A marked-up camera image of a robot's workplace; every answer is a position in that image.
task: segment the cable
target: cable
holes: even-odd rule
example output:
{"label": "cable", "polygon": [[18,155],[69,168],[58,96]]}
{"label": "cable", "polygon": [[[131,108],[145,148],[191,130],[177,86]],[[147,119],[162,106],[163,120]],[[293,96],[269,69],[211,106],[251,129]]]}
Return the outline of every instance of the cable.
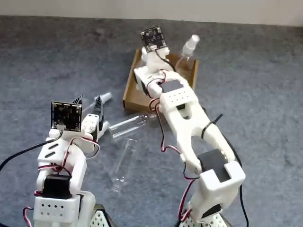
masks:
{"label": "cable", "polygon": [[187,180],[197,180],[197,179],[199,179],[199,177],[188,177],[188,176],[186,176],[185,175],[185,171],[186,171],[186,162],[184,162],[184,169],[183,169],[183,176],[184,176],[184,178],[185,179],[187,179]]}
{"label": "cable", "polygon": [[155,105],[155,111],[156,111],[156,115],[158,117],[158,121],[159,121],[159,124],[160,124],[161,131],[162,131],[161,152],[164,153],[168,148],[170,148],[170,149],[174,150],[175,152],[177,152],[178,154],[181,154],[180,151],[176,147],[174,147],[172,145],[167,145],[166,147],[164,147],[165,136],[164,136],[163,125],[162,125],[162,122],[161,122],[161,119],[160,119],[160,115],[159,115],[159,107],[158,107],[159,104],[160,103],[157,103]]}
{"label": "cable", "polygon": [[181,220],[181,217],[182,217],[182,210],[183,210],[183,206],[184,206],[184,202],[185,202],[185,198],[186,198],[186,195],[191,187],[191,185],[195,182],[195,180],[192,180],[189,182],[188,186],[186,187],[184,193],[183,193],[183,196],[182,196],[182,199],[180,201],[180,205],[179,205],[179,212],[178,212],[178,220]]}
{"label": "cable", "polygon": [[63,166],[63,167],[65,167],[65,164],[66,164],[68,155],[70,154],[69,148],[70,148],[70,146],[73,144],[73,142],[74,142],[75,139],[82,139],[82,140],[84,140],[84,141],[93,143],[95,146],[98,147],[98,149],[97,149],[96,152],[93,154],[93,156],[91,156],[91,157],[86,157],[86,159],[94,158],[94,157],[98,154],[98,152],[100,151],[100,145],[99,145],[97,142],[95,142],[95,141],[93,141],[93,140],[90,140],[90,139],[88,139],[88,138],[85,138],[85,137],[80,137],[80,136],[73,137],[73,138],[70,140],[69,145],[68,145],[68,147],[67,147],[67,150],[66,150],[66,152],[65,152],[65,155],[64,155],[64,158],[63,158],[63,161],[62,161],[62,166]]}
{"label": "cable", "polygon": [[30,220],[27,217],[27,210],[33,210],[34,208],[31,207],[24,207],[22,213],[23,213],[23,219],[27,224],[27,227],[32,227],[32,223],[30,223]]}
{"label": "cable", "polygon": [[[242,162],[241,162],[240,157],[239,157],[238,153],[236,152],[235,148],[232,146],[232,144],[229,142],[229,140],[224,135],[223,135],[223,137],[225,138],[225,140],[228,143],[228,145],[231,147],[232,151],[235,154],[236,159],[238,160],[238,163],[242,167]],[[243,210],[243,214],[245,216],[246,227],[249,227],[250,222],[248,220],[247,213],[246,213],[246,210],[245,210],[245,207],[244,207],[243,194],[242,194],[242,185],[240,186],[240,203],[241,203],[241,207],[242,207],[242,210]]]}
{"label": "cable", "polygon": [[175,66],[173,64],[171,64],[168,60],[162,58],[159,53],[157,52],[157,50],[154,50],[156,52],[156,55],[162,60],[164,61],[165,63],[167,63],[168,65],[170,65],[170,67],[174,70],[174,72],[177,72],[176,69],[175,69]]}
{"label": "cable", "polygon": [[193,211],[192,209],[189,209],[188,211],[186,211],[181,219],[181,222],[185,222],[185,220],[189,217],[189,215],[192,211]]}
{"label": "cable", "polygon": [[38,167],[38,170],[41,170],[41,169],[50,169],[50,168],[58,168],[58,169],[60,169],[60,171],[62,170],[62,169],[64,169],[67,173],[68,173],[68,175],[69,176],[71,176],[71,173],[70,173],[70,171],[68,171],[68,169],[67,168],[65,168],[65,167],[63,167],[63,166],[61,166],[61,165],[57,165],[57,164],[53,164],[53,165],[45,165],[45,166],[39,166]]}
{"label": "cable", "polygon": [[185,59],[185,55],[183,55],[183,56],[177,61],[176,65],[175,65],[175,68],[178,67],[178,65],[180,64],[180,62],[181,62],[183,59]]}
{"label": "cable", "polygon": [[42,146],[44,146],[45,144],[55,142],[56,140],[58,140],[58,139],[62,136],[62,134],[63,134],[63,131],[60,131],[59,136],[58,136],[57,138],[55,138],[55,139],[48,140],[48,141],[45,141],[45,142],[43,142],[43,143],[34,145],[34,146],[30,147],[30,148],[27,148],[27,149],[25,149],[25,150],[23,150],[23,151],[20,151],[20,152],[14,154],[14,155],[12,155],[12,156],[9,156],[7,159],[5,159],[5,160],[1,163],[1,165],[0,165],[0,172],[1,172],[1,170],[4,168],[4,166],[5,166],[10,160],[12,160],[13,158],[18,157],[19,155],[22,155],[22,154],[24,154],[24,153],[26,153],[26,152],[28,152],[28,151],[31,151],[31,150],[33,150],[33,149],[36,149],[36,148],[38,148],[38,147],[42,147]]}

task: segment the bottle cap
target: bottle cap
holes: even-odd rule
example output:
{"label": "bottle cap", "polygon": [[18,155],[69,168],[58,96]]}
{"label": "bottle cap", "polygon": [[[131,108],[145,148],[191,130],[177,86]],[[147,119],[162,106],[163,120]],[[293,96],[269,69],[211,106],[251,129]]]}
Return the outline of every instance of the bottle cap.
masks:
{"label": "bottle cap", "polygon": [[183,54],[191,55],[194,52],[196,45],[199,41],[200,41],[199,36],[192,35],[190,39],[183,46]]}

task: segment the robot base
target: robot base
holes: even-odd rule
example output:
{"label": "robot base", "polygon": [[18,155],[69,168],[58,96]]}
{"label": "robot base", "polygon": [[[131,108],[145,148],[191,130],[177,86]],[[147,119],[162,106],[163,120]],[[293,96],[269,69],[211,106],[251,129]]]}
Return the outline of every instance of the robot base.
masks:
{"label": "robot base", "polygon": [[220,214],[214,215],[212,220],[207,223],[195,223],[191,217],[188,217],[185,222],[177,223],[176,227],[232,227],[231,224]]}

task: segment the circuit board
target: circuit board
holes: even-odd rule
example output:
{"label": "circuit board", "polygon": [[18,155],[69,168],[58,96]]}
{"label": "circuit board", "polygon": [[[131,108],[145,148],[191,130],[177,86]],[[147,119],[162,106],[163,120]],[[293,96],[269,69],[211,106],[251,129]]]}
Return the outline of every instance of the circuit board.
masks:
{"label": "circuit board", "polygon": [[152,52],[166,47],[164,35],[159,26],[142,31],[141,39],[147,52]]}
{"label": "circuit board", "polygon": [[52,102],[52,129],[65,125],[67,131],[81,131],[82,105]]}

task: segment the black wire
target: black wire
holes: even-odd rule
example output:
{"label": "black wire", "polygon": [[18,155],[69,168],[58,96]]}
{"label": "black wire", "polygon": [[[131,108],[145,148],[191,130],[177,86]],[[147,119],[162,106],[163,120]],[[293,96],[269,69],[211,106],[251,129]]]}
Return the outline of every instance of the black wire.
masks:
{"label": "black wire", "polygon": [[[56,140],[58,140],[58,139],[62,136],[62,134],[63,134],[63,131],[61,131],[60,134],[59,134],[59,136],[58,136],[57,138],[55,138],[55,139],[48,140],[48,141],[45,141],[45,142],[40,143],[40,144],[36,144],[36,145],[34,145],[34,146],[30,147],[30,148],[27,148],[27,149],[25,149],[25,150],[23,150],[23,151],[20,151],[20,152],[14,154],[14,155],[12,155],[12,156],[9,156],[7,159],[5,159],[5,160],[1,163],[1,165],[0,165],[0,172],[1,172],[1,170],[4,168],[4,166],[5,166],[10,160],[12,160],[13,158],[18,157],[19,155],[22,155],[22,154],[24,154],[24,153],[26,153],[26,152],[28,152],[28,151],[31,151],[31,150],[33,150],[33,149],[36,149],[36,148],[38,148],[38,147],[44,146],[45,144],[55,142]],[[9,227],[9,226],[4,225],[4,224],[2,224],[2,223],[0,222],[0,227]]]}
{"label": "black wire", "polygon": [[193,177],[186,176],[185,175],[185,171],[186,171],[186,163],[184,162],[184,169],[183,169],[183,176],[184,176],[184,178],[187,179],[187,180],[196,180],[196,179],[199,179],[199,177],[193,178]]}
{"label": "black wire", "polygon": [[171,64],[168,60],[162,58],[162,57],[159,55],[159,53],[157,52],[157,50],[154,50],[154,51],[156,52],[156,55],[157,55],[162,61],[164,61],[165,63],[167,63],[168,65],[170,65],[170,67],[174,70],[174,72],[177,72],[177,71],[176,71],[176,68],[175,68],[175,66],[174,66],[173,64]]}
{"label": "black wire", "polygon": [[[240,166],[242,167],[242,162],[241,162],[240,157],[239,157],[239,155],[237,154],[235,148],[232,146],[232,144],[229,142],[229,140],[228,140],[224,135],[223,135],[223,137],[225,138],[225,140],[226,140],[226,142],[228,143],[228,145],[231,147],[232,151],[233,151],[234,154],[235,154],[236,159],[238,160],[238,163],[239,163]],[[243,210],[243,213],[244,213],[244,216],[245,216],[246,227],[249,227],[250,222],[249,222],[249,220],[248,220],[247,213],[246,213],[246,210],[245,210],[245,207],[244,207],[244,203],[243,203],[242,185],[240,186],[240,203],[241,203],[241,207],[242,207],[242,210]]]}

